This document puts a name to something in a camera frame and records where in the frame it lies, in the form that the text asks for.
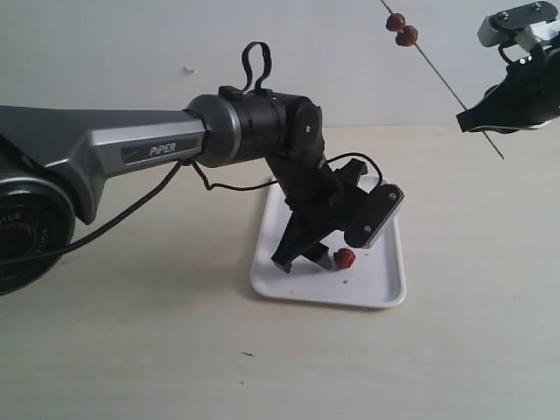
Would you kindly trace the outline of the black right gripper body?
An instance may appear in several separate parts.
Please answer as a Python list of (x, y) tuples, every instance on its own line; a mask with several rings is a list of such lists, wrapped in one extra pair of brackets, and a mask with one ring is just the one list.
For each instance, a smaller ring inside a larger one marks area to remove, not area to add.
[(559, 49), (536, 48), (507, 66), (498, 87), (506, 89), (508, 127), (536, 130), (559, 117)]

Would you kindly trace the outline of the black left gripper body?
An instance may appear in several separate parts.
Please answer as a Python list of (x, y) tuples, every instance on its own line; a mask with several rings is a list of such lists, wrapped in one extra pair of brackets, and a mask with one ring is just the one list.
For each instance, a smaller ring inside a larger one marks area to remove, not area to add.
[(310, 160), (279, 158), (279, 185), (290, 218), (282, 245), (317, 245), (346, 228), (366, 193), (358, 187), (368, 165), (351, 158), (334, 170), (324, 157)]

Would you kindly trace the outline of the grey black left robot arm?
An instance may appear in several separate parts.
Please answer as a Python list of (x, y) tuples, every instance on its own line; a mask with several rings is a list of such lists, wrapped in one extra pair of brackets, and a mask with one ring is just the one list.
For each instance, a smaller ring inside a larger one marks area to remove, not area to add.
[(222, 87), (183, 110), (97, 110), (2, 106), (1, 292), (39, 280), (77, 249), (77, 221), (97, 215), (106, 182), (172, 164), (200, 171), (261, 159), (291, 211), (272, 257), (288, 270), (303, 256), (326, 263), (323, 240), (351, 235), (370, 195), (367, 167), (333, 169), (325, 156), (322, 111), (309, 98), (267, 89)]

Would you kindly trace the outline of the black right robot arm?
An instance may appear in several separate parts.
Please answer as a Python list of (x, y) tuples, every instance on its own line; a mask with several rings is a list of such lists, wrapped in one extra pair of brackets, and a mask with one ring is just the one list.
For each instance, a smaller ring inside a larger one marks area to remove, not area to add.
[(463, 132), (539, 130), (559, 117), (559, 49), (535, 47), (506, 66), (506, 77), (457, 114)]

